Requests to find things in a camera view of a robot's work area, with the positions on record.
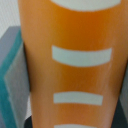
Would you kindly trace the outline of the gripper grey green-padded left finger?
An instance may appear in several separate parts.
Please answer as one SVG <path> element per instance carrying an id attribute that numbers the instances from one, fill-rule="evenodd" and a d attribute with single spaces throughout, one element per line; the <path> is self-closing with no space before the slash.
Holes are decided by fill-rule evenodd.
<path id="1" fill-rule="evenodd" d="M 29 94 L 21 29 L 9 27 L 0 39 L 0 128 L 24 128 Z"/>

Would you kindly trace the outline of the gripper grey green-padded right finger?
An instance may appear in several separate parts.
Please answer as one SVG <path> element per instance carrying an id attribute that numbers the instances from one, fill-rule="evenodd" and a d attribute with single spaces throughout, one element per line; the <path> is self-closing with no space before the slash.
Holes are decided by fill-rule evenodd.
<path id="1" fill-rule="evenodd" d="M 128 128 L 128 65 L 115 112 L 115 128 Z"/>

